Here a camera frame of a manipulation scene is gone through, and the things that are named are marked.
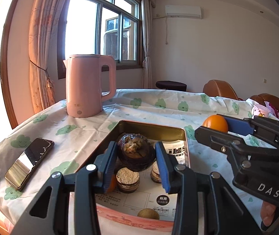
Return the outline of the right human hand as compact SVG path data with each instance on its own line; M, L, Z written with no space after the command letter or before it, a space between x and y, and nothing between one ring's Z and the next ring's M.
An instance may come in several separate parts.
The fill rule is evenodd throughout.
M260 216L261 216L263 224L266 227L270 226L271 223L273 222L274 213L275 213L276 208L277 208L276 206L274 206L268 202L264 201L262 203Z

